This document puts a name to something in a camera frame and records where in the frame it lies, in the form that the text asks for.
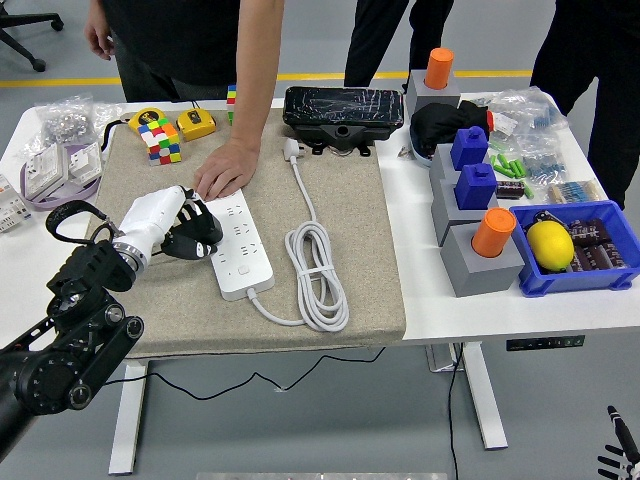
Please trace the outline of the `person's left hand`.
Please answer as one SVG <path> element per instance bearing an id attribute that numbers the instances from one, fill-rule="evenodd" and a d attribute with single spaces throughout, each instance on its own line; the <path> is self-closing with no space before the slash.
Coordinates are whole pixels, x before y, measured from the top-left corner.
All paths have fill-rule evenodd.
<path id="1" fill-rule="evenodd" d="M 194 190 L 206 201 L 235 193 L 254 176 L 259 152 L 258 144 L 228 140 L 196 170 Z"/>

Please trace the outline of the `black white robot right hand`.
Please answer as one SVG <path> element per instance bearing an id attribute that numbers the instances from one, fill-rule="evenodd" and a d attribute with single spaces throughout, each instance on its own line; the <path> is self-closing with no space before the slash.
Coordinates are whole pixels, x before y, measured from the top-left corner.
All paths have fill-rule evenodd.
<path id="1" fill-rule="evenodd" d="M 597 459 L 604 465 L 604 468 L 599 468 L 597 472 L 605 479 L 638 479 L 639 449 L 633 436 L 625 421 L 613 405 L 607 407 L 607 412 L 620 446 L 605 446 L 605 450 L 613 454 L 614 457 L 598 456 Z"/>

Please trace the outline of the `person's right hand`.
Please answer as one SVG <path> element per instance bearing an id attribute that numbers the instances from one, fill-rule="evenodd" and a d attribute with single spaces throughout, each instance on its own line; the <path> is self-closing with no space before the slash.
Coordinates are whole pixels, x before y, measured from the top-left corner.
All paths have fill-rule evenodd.
<path id="1" fill-rule="evenodd" d="M 114 41 L 100 0 L 90 0 L 84 36 L 89 48 L 98 58 L 110 61 L 114 55 Z"/>

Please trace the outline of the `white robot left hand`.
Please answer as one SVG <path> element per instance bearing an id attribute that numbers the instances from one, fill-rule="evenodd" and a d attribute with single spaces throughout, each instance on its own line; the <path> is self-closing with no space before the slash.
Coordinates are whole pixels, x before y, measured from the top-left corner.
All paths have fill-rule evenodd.
<path id="1" fill-rule="evenodd" d="M 147 268 L 156 245 L 166 255 L 198 260 L 215 253 L 223 239 L 219 220 L 200 195 L 182 186 L 137 198 L 120 231 L 113 246 L 136 273 Z"/>

